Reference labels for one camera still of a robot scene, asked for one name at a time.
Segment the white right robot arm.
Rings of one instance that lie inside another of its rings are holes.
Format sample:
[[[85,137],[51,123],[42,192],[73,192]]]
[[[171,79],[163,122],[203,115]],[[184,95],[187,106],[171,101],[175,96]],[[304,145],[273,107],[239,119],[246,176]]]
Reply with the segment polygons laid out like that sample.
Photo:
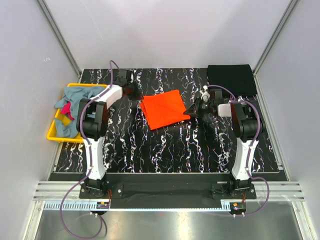
[[[229,180],[220,192],[239,198],[250,190],[252,184],[253,158],[259,143],[258,137],[264,131],[263,120],[256,106],[244,100],[231,100],[229,103],[220,100],[205,102],[198,97],[183,114],[199,118],[208,113],[231,118],[232,130],[237,140],[236,156]]]

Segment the orange t-shirt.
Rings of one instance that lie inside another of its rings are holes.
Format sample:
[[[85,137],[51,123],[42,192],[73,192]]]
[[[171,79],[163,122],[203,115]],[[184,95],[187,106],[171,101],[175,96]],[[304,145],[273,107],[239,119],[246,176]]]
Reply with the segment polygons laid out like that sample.
[[[187,109],[180,91],[177,89],[144,96],[140,108],[150,130],[156,130],[191,118],[189,115],[184,115]]]

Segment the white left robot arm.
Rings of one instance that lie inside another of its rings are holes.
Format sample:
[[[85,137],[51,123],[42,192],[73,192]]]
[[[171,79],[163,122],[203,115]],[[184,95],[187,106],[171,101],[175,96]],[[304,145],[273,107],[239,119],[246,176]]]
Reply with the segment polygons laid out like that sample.
[[[86,153],[86,174],[80,180],[81,187],[97,198],[108,193],[106,170],[103,161],[103,142],[108,128],[108,109],[122,97],[131,101],[143,98],[135,81],[116,83],[103,88],[91,98],[79,102],[77,129],[83,138]]]

